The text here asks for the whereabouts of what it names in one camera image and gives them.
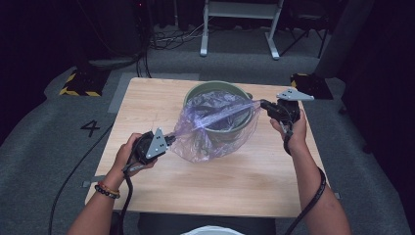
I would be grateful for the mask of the black stand legs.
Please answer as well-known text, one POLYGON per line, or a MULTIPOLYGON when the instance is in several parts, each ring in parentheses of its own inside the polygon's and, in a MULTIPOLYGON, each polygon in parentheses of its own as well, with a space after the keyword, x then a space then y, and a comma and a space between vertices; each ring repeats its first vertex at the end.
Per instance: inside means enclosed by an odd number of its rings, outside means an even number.
POLYGON ((310 32, 315 31, 317 36, 321 40, 321 44, 317 54, 317 58, 321 58, 323 48, 329 32, 329 17, 327 14, 292 14, 292 25, 289 27, 289 30, 290 34, 294 37, 294 41, 280 53, 281 56, 283 56, 289 50, 291 50, 301 39, 308 37, 310 32), (294 36, 295 28, 302 30, 302 33, 298 37, 294 36))

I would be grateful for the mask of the person's left hand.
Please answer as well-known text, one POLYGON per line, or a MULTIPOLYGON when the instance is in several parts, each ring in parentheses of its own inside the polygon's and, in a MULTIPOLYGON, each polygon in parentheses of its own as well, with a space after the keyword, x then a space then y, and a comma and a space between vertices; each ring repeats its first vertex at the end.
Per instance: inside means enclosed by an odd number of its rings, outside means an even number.
POLYGON ((132 133, 127 142, 122 144, 115 156, 115 162, 106 174, 103 184, 111 190, 118 190, 124 180, 123 168, 127 164, 134 142, 142 136, 141 133, 132 133))

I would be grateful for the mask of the black yellow striped base plate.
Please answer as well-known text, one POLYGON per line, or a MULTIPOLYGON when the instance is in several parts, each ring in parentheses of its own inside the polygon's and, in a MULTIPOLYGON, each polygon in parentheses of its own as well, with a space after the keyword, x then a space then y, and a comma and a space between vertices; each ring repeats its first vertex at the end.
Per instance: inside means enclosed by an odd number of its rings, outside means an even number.
POLYGON ((332 100, 333 95, 324 78, 314 73, 294 73, 290 77, 291 85, 298 91, 313 96, 315 99, 332 100))
POLYGON ((109 70, 74 70, 61 89, 60 95, 100 97, 110 73, 109 70))

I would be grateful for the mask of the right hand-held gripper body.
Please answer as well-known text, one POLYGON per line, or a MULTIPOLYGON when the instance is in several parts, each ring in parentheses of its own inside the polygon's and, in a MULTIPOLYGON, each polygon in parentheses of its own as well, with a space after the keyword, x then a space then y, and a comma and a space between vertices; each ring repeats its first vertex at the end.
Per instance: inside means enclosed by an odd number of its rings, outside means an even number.
POLYGON ((299 101, 313 101, 312 95, 305 94, 294 88, 289 88, 276 95, 278 121, 296 122, 300 119, 299 101))

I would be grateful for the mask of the person's white shirt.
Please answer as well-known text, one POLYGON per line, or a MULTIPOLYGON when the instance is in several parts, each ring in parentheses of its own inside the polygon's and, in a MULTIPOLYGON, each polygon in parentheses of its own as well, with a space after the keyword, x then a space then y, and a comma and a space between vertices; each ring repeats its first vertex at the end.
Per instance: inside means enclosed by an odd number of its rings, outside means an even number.
POLYGON ((181 235, 244 235, 244 234, 231 228, 207 225, 207 226, 192 229, 188 232, 182 233, 181 235))

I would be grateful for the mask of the grey pillar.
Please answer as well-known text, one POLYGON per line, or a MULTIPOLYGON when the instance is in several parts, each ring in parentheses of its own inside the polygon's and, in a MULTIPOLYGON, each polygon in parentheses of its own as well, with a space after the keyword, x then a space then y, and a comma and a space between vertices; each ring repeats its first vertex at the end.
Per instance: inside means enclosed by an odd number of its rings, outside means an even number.
POLYGON ((336 77, 363 28, 375 0, 348 0, 314 74, 322 78, 336 77))

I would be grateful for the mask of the person's right hand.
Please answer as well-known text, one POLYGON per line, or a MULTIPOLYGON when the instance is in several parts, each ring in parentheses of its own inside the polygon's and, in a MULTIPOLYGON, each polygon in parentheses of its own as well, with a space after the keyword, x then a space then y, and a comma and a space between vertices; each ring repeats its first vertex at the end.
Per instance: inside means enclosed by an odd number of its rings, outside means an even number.
MULTIPOLYGON (((283 130, 282 125, 274 118, 270 120, 271 126, 277 130, 281 138, 284 140, 286 138, 286 133, 283 130)), ((305 113, 303 110, 300 110, 300 119, 294 123, 293 125, 293 134, 290 137, 290 140, 287 142, 287 148, 290 152, 290 156, 299 156, 302 152, 307 152, 307 146, 306 146, 306 132, 307 132, 307 123, 305 118, 305 113)))

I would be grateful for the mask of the purple plastic bag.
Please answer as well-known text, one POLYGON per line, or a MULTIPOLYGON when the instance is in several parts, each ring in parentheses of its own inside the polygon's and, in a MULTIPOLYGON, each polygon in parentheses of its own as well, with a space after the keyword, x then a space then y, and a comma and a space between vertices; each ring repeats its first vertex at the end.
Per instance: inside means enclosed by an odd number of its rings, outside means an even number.
POLYGON ((208 162, 239 150, 254 134, 260 103, 216 90, 197 94, 183 107, 171 151, 191 163, 208 162))

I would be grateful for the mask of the person's dark trousers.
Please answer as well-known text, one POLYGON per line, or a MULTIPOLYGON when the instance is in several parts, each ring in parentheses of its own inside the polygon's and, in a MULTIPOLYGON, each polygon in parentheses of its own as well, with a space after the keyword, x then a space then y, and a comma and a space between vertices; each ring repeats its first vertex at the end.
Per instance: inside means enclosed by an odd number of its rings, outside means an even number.
POLYGON ((276 235, 273 218, 141 213, 140 235, 180 235, 206 226, 229 228, 243 235, 276 235))

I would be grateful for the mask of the white metal table frame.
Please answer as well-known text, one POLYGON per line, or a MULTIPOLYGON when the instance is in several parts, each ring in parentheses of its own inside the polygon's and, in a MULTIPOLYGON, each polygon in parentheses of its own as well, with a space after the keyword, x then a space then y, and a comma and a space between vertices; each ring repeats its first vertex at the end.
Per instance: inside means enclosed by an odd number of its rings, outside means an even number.
POLYGON ((213 17, 240 18, 256 20, 272 20, 269 31, 265 32, 265 39, 271 57, 274 60, 280 59, 280 53, 274 42, 277 23, 283 10, 285 0, 277 0, 276 3, 242 3, 242 2, 218 2, 205 0, 204 6, 204 27, 201 41, 200 56, 208 54, 208 21, 213 17))

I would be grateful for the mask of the green plastic bin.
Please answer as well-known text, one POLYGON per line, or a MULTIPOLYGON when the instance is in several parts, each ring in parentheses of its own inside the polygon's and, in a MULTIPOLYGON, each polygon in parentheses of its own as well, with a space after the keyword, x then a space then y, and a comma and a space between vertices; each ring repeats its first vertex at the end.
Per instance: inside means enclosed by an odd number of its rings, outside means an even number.
POLYGON ((251 122, 252 99, 237 85, 214 80, 200 83, 186 94, 183 107, 196 116, 214 144, 234 143, 251 122))

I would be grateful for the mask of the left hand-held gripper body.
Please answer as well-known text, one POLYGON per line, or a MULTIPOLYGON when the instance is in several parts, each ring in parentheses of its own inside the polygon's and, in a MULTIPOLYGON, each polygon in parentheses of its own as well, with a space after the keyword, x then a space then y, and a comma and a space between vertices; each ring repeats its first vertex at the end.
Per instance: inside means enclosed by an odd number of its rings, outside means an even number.
POLYGON ((168 148, 167 141, 160 128, 148 131, 134 142, 134 159, 147 165, 162 156, 168 148))

